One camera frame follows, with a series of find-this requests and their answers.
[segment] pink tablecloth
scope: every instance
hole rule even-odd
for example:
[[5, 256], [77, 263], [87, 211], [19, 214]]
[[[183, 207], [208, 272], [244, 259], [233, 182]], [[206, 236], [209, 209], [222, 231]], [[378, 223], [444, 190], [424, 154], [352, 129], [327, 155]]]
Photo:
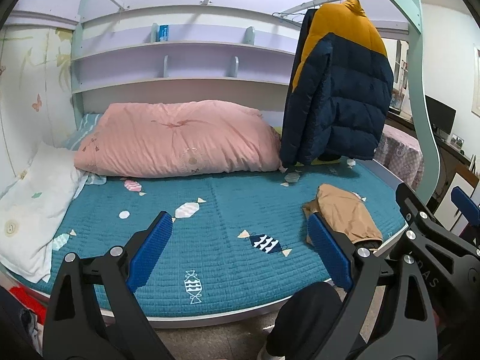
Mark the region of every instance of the pink tablecloth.
[[424, 165], [418, 140], [392, 126], [383, 128], [374, 159], [414, 190], [422, 180]]

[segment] blue quilted mattress cover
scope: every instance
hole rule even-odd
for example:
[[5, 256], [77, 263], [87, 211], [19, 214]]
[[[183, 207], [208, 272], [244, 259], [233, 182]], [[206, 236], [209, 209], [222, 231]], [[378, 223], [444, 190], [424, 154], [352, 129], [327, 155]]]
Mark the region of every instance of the blue quilted mattress cover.
[[[287, 173], [280, 172], [136, 179], [143, 195], [127, 190], [119, 178], [85, 186], [57, 231], [56, 236], [74, 230], [76, 236], [53, 252], [50, 281], [33, 284], [16, 277], [30, 288], [50, 293], [68, 252], [80, 257], [102, 255], [114, 245], [124, 245], [135, 231], [146, 229], [160, 211], [174, 216], [182, 204], [201, 198], [205, 202], [193, 216], [175, 220], [150, 279], [135, 297], [150, 317], [209, 315], [274, 302], [329, 278], [319, 256], [305, 242], [302, 211], [322, 183], [366, 197], [384, 240], [404, 226], [395, 192], [362, 165], [349, 168], [342, 159], [339, 164], [295, 169], [301, 169], [299, 180], [288, 187], [282, 185]], [[130, 216], [121, 219], [121, 211]], [[250, 238], [238, 238], [244, 230]], [[278, 240], [274, 252], [253, 246], [261, 235]], [[97, 297], [100, 306], [108, 309], [102, 287], [97, 288]]]

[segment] table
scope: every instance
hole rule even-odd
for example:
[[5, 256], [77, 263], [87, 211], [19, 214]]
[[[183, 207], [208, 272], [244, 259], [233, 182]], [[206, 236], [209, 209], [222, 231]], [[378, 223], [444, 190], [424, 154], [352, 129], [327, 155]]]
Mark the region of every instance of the table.
[[425, 167], [419, 142], [414, 137], [385, 125], [373, 158], [412, 189], [417, 189]]
[[[401, 112], [400, 115], [394, 114], [393, 112], [389, 111], [387, 114], [387, 119], [393, 120], [395, 123], [400, 124], [401, 126], [407, 128], [408, 130], [412, 131], [412, 134], [415, 134], [415, 126], [411, 119], [411, 116]], [[440, 139], [437, 136], [433, 136], [435, 138], [435, 142], [437, 143], [437, 147], [439, 149], [443, 149], [451, 156], [455, 157], [457, 161], [461, 162], [462, 164], [469, 166], [470, 165], [470, 158], [466, 157], [462, 154], [459, 150], [455, 149], [452, 145], [444, 140]]]

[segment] blue gripper pad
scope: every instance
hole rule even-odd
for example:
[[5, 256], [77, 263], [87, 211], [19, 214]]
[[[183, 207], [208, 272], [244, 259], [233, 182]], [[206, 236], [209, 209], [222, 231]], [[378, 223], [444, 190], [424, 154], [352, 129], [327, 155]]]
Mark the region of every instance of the blue gripper pad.
[[131, 293], [147, 283], [150, 273], [152, 273], [172, 235], [172, 225], [172, 217], [165, 212], [135, 256], [130, 260], [130, 275], [127, 279], [127, 287]]
[[480, 208], [460, 187], [452, 189], [450, 198], [472, 226], [480, 226]]
[[307, 231], [335, 285], [349, 292], [353, 287], [350, 261], [315, 214], [308, 218]]

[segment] wall shelf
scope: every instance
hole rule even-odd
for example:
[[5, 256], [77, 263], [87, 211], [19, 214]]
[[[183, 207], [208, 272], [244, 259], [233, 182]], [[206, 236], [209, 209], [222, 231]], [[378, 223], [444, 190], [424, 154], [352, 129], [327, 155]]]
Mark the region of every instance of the wall shelf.
[[[138, 46], [146, 44], [151, 39], [152, 25], [142, 23], [139, 27], [127, 28], [114, 32], [95, 33], [87, 36], [83, 34], [78, 49], [73, 50], [75, 59], [82, 56], [97, 54], [111, 49]], [[244, 27], [221, 26], [216, 24], [169, 24], [169, 42], [219, 42], [233, 44], [252, 44], [251, 30]], [[294, 30], [292, 37], [278, 33], [255, 30], [254, 45], [274, 50], [285, 50], [294, 53], [297, 49], [298, 30]]]
[[289, 83], [285, 82], [275, 82], [275, 81], [265, 81], [260, 79], [241, 79], [237, 77], [159, 77], [154, 79], [141, 79], [141, 80], [133, 80], [133, 81], [126, 81], [126, 82], [119, 82], [111, 85], [104, 85], [104, 86], [96, 86], [85, 88], [83, 90], [75, 90], [72, 92], [73, 95], [76, 93], [85, 93], [90, 91], [95, 91], [97, 89], [107, 89], [113, 87], [121, 87], [124, 85], [131, 85], [131, 84], [142, 84], [142, 83], [155, 83], [159, 81], [239, 81], [245, 83], [261, 83], [261, 84], [269, 84], [269, 85], [278, 85], [281, 87], [288, 87]]
[[137, 49], [137, 48], [142, 48], [142, 47], [168, 47], [171, 45], [182, 45], [182, 44], [219, 44], [219, 45], [225, 45], [225, 46], [231, 46], [232, 48], [235, 47], [245, 47], [245, 48], [252, 48], [252, 49], [257, 49], [257, 50], [265, 50], [265, 51], [271, 51], [274, 53], [279, 53], [279, 54], [287, 54], [290, 56], [294, 56], [294, 52], [290, 51], [285, 51], [285, 50], [279, 50], [271, 47], [264, 47], [264, 46], [257, 46], [253, 44], [246, 44], [246, 43], [234, 43], [234, 42], [217, 42], [214, 40], [169, 40], [168, 42], [153, 42], [153, 43], [141, 43], [141, 44], [135, 44], [131, 46], [123, 46], [123, 47], [116, 47], [112, 48], [109, 50], [105, 51], [99, 51], [99, 52], [92, 52], [90, 54], [85, 54], [82, 56], [77, 56], [77, 57], [72, 57], [71, 61], [80, 61], [82, 59], [87, 59], [93, 56], [100, 56], [102, 54], [108, 54], [108, 53], [114, 53], [120, 50], [127, 50], [127, 49]]
[[294, 56], [292, 52], [241, 43], [144, 43], [74, 58], [72, 89], [75, 94], [129, 83], [228, 77], [288, 85]]
[[262, 111], [282, 112], [288, 85], [232, 77], [157, 78], [92, 88], [82, 97], [85, 112], [105, 112], [111, 103], [187, 103], [224, 100]]

